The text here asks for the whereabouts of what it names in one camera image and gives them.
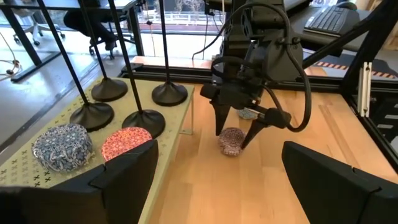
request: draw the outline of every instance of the yellow and black hazard stripe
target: yellow and black hazard stripe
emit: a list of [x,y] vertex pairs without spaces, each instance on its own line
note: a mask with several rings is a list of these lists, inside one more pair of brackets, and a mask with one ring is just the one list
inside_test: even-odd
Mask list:
[[[325,68],[335,68],[335,69],[342,69],[342,70],[347,70],[348,66],[345,65],[335,65],[332,63],[327,63],[327,62],[318,62],[317,66],[325,67]],[[383,73],[383,72],[372,72],[372,75],[378,76],[378,77],[384,77],[384,78],[397,78],[394,75],[391,75],[389,73]]]

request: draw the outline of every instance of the wooden table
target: wooden table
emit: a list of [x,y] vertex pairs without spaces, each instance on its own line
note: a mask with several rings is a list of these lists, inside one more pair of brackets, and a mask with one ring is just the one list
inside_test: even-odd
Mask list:
[[[0,185],[49,188],[78,174],[82,174],[100,164],[103,164],[104,159],[101,155],[101,146],[103,145],[105,139],[115,131],[121,129],[124,119],[132,112],[137,111],[137,106],[134,101],[129,80],[125,78],[120,78],[120,80],[123,80],[127,83],[129,91],[124,97],[116,101],[108,102],[115,112],[112,122],[105,128],[90,133],[90,138],[93,141],[95,156],[88,161],[87,165],[76,171],[66,174],[52,172],[43,168],[37,162],[36,158],[33,157],[31,151],[32,143],[40,134],[48,130],[48,128],[69,123],[70,115],[83,104],[82,99],[78,97],[71,102],[62,111],[62,113],[60,113],[56,118],[44,126],[31,140],[29,140],[13,156],[11,156],[10,159],[0,166]],[[101,79],[95,81],[86,90],[86,96],[90,102],[93,102],[91,97],[91,89],[93,85],[99,83],[100,81]],[[160,85],[161,82],[136,80],[136,83],[142,103],[142,108],[159,111],[163,114],[166,120],[165,131],[157,138],[159,145],[159,158],[156,167],[156,173],[140,218],[140,223],[147,223],[147,218],[149,217],[155,204],[160,186],[162,186],[170,161],[172,161],[175,157],[176,142],[178,142],[178,137],[183,127],[182,124],[184,117],[192,101],[193,86],[185,85],[188,90],[188,98],[185,102],[173,107],[164,107],[156,105],[151,98],[152,90],[157,85]]]
[[[161,65],[162,58],[136,57],[133,62]],[[171,66],[186,63],[170,60]],[[195,60],[196,65],[206,67],[201,60]],[[199,95],[200,87],[197,85],[194,93],[194,135],[181,136],[149,223],[307,224],[283,167],[284,141],[295,141],[398,183],[398,175],[341,95],[312,93],[312,118],[304,131],[263,129],[239,157],[229,158],[220,153],[213,108]],[[297,126],[303,116],[303,93],[275,93]],[[269,95],[264,94],[262,106],[274,106]],[[247,131],[249,126],[250,121],[230,111],[225,128]]]

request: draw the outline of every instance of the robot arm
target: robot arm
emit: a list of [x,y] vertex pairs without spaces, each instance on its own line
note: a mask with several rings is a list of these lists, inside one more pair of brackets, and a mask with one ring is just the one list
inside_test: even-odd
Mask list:
[[[252,40],[247,54],[244,59],[226,56],[214,60],[211,70],[222,78],[223,83],[220,86],[203,86],[201,95],[209,98],[214,107],[217,136],[231,107],[237,110],[250,108],[258,112],[243,142],[244,149],[259,131],[269,126],[289,128],[295,132],[303,130],[310,117],[311,103],[308,78],[301,68],[303,50],[300,39],[290,28],[283,0],[247,0],[231,17],[239,12],[243,12],[241,26],[244,34]],[[219,63],[239,65],[241,69],[238,73],[220,72],[216,69]],[[290,125],[291,115],[283,111],[267,84],[291,81],[297,77],[302,77],[307,86],[306,112],[302,125],[293,128]],[[271,94],[276,108],[259,106],[264,89]]]

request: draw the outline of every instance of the keyboard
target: keyboard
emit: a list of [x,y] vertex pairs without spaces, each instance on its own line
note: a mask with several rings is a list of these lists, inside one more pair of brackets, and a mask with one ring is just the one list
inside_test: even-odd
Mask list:
[[323,7],[306,23],[304,30],[340,37],[360,21],[356,11],[341,7]]

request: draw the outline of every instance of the blue patterned fabric object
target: blue patterned fabric object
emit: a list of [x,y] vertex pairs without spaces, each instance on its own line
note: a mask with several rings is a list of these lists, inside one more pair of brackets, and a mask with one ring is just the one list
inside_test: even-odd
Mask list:
[[93,155],[93,143],[83,126],[64,124],[40,135],[32,152],[44,167],[69,172],[83,166]]
[[237,110],[238,115],[242,119],[256,119],[257,114],[249,109]]

